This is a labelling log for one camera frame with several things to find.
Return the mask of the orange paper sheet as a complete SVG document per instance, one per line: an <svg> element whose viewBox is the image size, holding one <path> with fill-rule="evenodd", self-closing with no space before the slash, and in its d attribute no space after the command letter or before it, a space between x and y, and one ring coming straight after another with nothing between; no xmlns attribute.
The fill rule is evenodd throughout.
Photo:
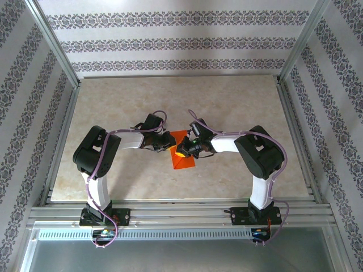
<svg viewBox="0 0 363 272"><path fill-rule="evenodd" d="M182 142L184 137L187 136L186 130L173 131L171 135L175 138L176 145L170 148L171 160L174 170L192 168L195 167L195 160L193 157L181 157L176 154L176 147L179 143Z"/></svg>

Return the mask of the grey metal sheet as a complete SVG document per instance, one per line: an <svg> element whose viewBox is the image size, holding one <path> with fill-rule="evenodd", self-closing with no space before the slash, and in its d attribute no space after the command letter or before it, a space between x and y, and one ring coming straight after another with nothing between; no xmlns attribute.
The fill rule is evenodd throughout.
<svg viewBox="0 0 363 272"><path fill-rule="evenodd" d="M330 228L286 228L267 245L243 238L241 230L202 238L157 239L154 231L130 229L105 249L85 231L35 231L20 259L19 272L350 272Z"/></svg>

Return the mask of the small electronics board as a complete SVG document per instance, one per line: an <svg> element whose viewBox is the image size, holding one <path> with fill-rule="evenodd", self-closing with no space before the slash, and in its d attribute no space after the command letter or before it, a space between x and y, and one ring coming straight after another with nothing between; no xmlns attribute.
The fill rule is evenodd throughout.
<svg viewBox="0 0 363 272"><path fill-rule="evenodd" d="M111 239L114 238L115 236L116 232L110 229L97 229L94 230L92 233L93 239L101 239L101 238Z"/></svg>
<svg viewBox="0 0 363 272"><path fill-rule="evenodd" d="M271 230L269 228L252 228L251 231L253 237L263 237L266 239L271 236Z"/></svg>

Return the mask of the wide aluminium base rail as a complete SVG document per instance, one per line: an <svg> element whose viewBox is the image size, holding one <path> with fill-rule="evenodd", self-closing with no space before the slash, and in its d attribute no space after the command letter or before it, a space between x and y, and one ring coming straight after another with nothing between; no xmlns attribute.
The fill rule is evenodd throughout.
<svg viewBox="0 0 363 272"><path fill-rule="evenodd" d="M282 213L288 212L285 227L335 226L336 219L329 204L317 204L312 198L288 201L286 208L276 203ZM116 201L115 208L130 209L130 228L227 228L231 226L227 210L247 206L246 199L177 199L156 201ZM31 209L29 228L77 228L84 204L80 202L50 203Z"/></svg>

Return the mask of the thin aluminium frame rail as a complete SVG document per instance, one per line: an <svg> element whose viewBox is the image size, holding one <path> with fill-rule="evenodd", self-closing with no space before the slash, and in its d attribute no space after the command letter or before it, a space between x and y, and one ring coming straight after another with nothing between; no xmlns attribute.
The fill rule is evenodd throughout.
<svg viewBox="0 0 363 272"><path fill-rule="evenodd" d="M242 75L242 74L210 74L210 75L189 75L189 74L184 74L184 75L126 75L126 76L85 76L80 80L86 80L86 79L126 79L126 78L188 78L188 77L192 77L192 78L196 78L196 77L262 77L262 76L272 76L273 78L279 80L280 76L278 75L272 75L272 74L246 74L246 75Z"/></svg>

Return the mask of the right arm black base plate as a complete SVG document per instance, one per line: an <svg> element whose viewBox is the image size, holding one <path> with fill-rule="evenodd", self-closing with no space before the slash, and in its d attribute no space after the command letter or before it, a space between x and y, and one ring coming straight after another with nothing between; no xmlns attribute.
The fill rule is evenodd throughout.
<svg viewBox="0 0 363 272"><path fill-rule="evenodd" d="M230 209L231 223L233 226L267 225L268 219L271 225L282 223L280 209L272 207L262 211L251 207L232 207Z"/></svg>

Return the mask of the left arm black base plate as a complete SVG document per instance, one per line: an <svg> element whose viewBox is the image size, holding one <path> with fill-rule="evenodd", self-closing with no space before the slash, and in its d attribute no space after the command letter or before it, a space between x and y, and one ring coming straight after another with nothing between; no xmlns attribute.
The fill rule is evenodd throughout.
<svg viewBox="0 0 363 272"><path fill-rule="evenodd" d="M128 226L130 221L130 209L110 209L105 211L106 216L100 211L89 210L84 208L81 212L79 225L81 227L108 227L114 226Z"/></svg>

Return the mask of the aluminium frame post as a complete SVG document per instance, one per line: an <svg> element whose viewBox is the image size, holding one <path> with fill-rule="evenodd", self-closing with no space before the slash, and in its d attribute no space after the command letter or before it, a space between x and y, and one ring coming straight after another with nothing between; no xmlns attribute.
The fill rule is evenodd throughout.
<svg viewBox="0 0 363 272"><path fill-rule="evenodd" d="M61 43L59 42L54 30L52 29L46 15L44 14L40 4L37 0L24 0L25 4L29 8L35 22L39 26L43 36L45 37L50 49L53 51L58 62L60 63L63 71L67 75L73 87L78 87L80 79L74 71L71 62L65 54Z"/></svg>
<svg viewBox="0 0 363 272"><path fill-rule="evenodd" d="M277 80L280 84L289 76L289 73L292 70L297 58L300 56L301 51L306 46L312 32L314 31L330 2L331 0L317 0L313 10L307 18L304 27L302 28L301 33L298 36L298 39L296 40L296 43L292 48L292 51L288 55L285 64L277 77Z"/></svg>

